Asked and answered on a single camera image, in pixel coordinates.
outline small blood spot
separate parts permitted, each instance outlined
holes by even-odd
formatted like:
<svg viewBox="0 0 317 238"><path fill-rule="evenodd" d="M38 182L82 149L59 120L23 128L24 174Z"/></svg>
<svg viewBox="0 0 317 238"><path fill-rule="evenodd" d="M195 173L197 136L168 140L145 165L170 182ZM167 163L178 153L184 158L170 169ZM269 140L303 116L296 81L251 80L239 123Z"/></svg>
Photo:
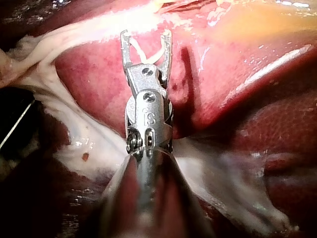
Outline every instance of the small blood spot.
<svg viewBox="0 0 317 238"><path fill-rule="evenodd" d="M88 153L84 153L81 158L83 159L83 161L86 162L88 160L88 157L89 157L89 154Z"/></svg>

